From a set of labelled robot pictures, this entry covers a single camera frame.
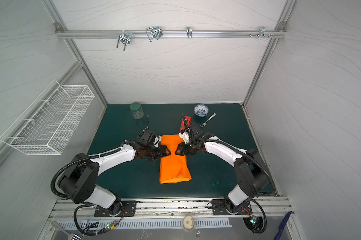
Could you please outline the orange wrapping paper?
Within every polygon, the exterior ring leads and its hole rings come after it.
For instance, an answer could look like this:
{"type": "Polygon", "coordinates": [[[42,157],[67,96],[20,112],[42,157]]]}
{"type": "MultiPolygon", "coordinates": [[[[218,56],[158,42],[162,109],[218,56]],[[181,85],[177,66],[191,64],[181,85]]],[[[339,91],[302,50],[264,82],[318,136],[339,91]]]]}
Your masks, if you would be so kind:
{"type": "Polygon", "coordinates": [[[191,175],[187,167],[186,156],[179,156],[175,154],[180,143],[183,143],[183,139],[180,138],[179,135],[162,136],[161,145],[166,146],[172,154],[161,158],[161,184],[188,182],[191,180],[191,175]]]}

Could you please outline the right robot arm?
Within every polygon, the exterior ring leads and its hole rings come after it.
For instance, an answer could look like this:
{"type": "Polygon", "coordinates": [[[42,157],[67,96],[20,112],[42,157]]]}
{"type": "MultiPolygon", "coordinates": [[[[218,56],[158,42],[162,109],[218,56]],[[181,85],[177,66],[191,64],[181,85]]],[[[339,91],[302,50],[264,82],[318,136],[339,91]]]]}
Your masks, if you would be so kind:
{"type": "Polygon", "coordinates": [[[276,194],[275,182],[257,150],[234,147],[212,133],[203,133],[196,124],[181,129],[179,136],[182,141],[175,151],[176,155],[191,156],[203,151],[221,158],[234,168],[237,185],[224,199],[229,214],[236,214],[241,204],[255,197],[276,194]]]}

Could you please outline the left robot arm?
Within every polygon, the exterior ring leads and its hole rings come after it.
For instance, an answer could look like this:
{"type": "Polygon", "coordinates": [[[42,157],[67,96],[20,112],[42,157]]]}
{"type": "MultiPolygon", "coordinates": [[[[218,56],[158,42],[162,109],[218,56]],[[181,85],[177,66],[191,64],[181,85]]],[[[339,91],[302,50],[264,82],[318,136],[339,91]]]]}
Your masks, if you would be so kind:
{"type": "Polygon", "coordinates": [[[77,154],[73,160],[55,173],[51,191],[75,204],[96,205],[112,209],[118,205],[117,195],[97,185],[98,176],[120,164],[147,157],[154,161],[171,155],[162,137],[144,130],[137,138],[125,141],[120,147],[96,155],[77,154]]]}

